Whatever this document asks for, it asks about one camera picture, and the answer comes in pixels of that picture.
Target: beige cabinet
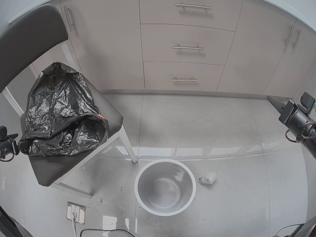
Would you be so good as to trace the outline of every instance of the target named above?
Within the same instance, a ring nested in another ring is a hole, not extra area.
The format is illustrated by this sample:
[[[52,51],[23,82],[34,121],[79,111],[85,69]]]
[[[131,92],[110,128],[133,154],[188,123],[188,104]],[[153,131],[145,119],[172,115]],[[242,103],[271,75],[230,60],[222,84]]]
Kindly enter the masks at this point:
[[[62,14],[61,6],[59,0],[52,0],[48,2],[47,4],[54,5],[60,14]],[[76,55],[74,53],[74,50],[71,45],[70,39],[66,40],[66,44],[68,46],[69,52],[71,54],[71,57],[75,63],[75,69],[79,72],[81,72],[80,66],[78,64]],[[46,53],[44,53],[41,57],[37,58],[32,64],[38,74],[40,74],[47,66],[52,64],[53,62],[62,62],[64,64],[68,64],[65,54],[62,51],[62,48],[60,45],[56,45],[50,50],[48,50]]]
[[[216,91],[223,69],[221,65],[200,63],[144,62],[145,88]]]
[[[293,31],[292,28],[290,32],[290,27],[295,25],[295,20],[262,0],[243,0],[234,41],[217,91],[262,94],[286,46],[291,45],[287,38]]]
[[[144,89],[139,1],[60,3],[83,75],[100,91]]]
[[[199,26],[154,24],[141,29],[144,61],[225,65],[234,37],[234,32]]]
[[[309,75],[316,58],[316,33],[296,20],[292,36],[264,95],[293,98]]]
[[[140,19],[142,24],[205,26],[234,32],[241,4],[242,0],[139,0]]]

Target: round plastic bin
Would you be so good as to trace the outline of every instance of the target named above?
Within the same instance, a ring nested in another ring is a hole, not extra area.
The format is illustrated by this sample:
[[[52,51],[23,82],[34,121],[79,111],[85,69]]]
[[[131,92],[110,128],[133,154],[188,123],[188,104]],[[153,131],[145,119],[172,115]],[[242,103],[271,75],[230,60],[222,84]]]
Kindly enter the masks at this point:
[[[192,172],[179,161],[170,159],[148,163],[135,180],[135,195],[148,212],[171,216],[193,201],[196,183]]]

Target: metal bar handle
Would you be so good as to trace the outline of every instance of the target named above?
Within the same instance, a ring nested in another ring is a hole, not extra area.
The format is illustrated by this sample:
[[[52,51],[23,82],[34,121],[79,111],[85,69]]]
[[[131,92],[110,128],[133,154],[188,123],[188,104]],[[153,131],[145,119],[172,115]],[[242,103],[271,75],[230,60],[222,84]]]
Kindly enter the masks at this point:
[[[174,49],[190,49],[190,50],[204,50],[204,47],[193,47],[193,46],[180,46],[179,44],[176,46],[173,46]]]
[[[290,34],[291,34],[291,31],[292,31],[293,25],[292,25],[292,26],[289,26],[289,28],[290,28],[289,35],[288,35],[287,39],[284,39],[284,40],[285,40],[285,45],[287,44],[287,42],[288,42],[288,40],[289,40],[289,38],[290,38]]]
[[[193,79],[193,77],[191,79],[177,79],[177,77],[174,77],[171,81],[197,81],[197,79]]]
[[[301,33],[301,30],[300,30],[300,31],[297,31],[297,33],[298,33],[298,35],[297,35],[296,41],[295,41],[295,42],[292,42],[292,44],[293,44],[293,49],[295,48],[295,45],[296,45],[296,42],[297,42],[297,40],[298,40],[298,36],[299,36],[300,33]]]
[[[176,3],[176,6],[182,6],[182,7],[193,7],[193,8],[201,8],[201,9],[208,9],[211,10],[212,7],[204,5],[194,5],[194,4],[183,4],[183,3]]]
[[[68,15],[69,8],[67,8],[67,6],[64,5],[64,10],[65,10],[65,14],[66,14],[66,19],[67,19],[67,22],[68,22],[69,30],[72,32],[73,31],[72,26],[74,24],[71,24],[71,22],[70,22],[70,18],[69,18],[69,15]]]

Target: black plastic trash bag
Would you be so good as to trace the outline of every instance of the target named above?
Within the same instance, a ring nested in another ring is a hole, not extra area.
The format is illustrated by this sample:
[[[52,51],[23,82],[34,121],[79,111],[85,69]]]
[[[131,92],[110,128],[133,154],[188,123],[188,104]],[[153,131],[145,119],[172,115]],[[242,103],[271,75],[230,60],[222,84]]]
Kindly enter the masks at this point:
[[[55,62],[37,78],[27,100],[25,133],[29,156],[72,156],[97,148],[108,139],[86,81],[73,68]]]

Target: white power cord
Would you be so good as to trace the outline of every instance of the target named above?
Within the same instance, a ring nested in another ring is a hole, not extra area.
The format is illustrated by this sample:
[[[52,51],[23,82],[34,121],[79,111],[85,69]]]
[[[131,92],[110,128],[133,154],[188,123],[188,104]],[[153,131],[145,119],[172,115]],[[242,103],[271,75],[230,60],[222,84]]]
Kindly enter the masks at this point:
[[[75,237],[77,237],[76,227],[75,227],[75,218],[77,217],[77,214],[75,212],[73,212],[72,215],[73,215],[73,218],[71,219],[72,220],[72,226],[74,228]]]

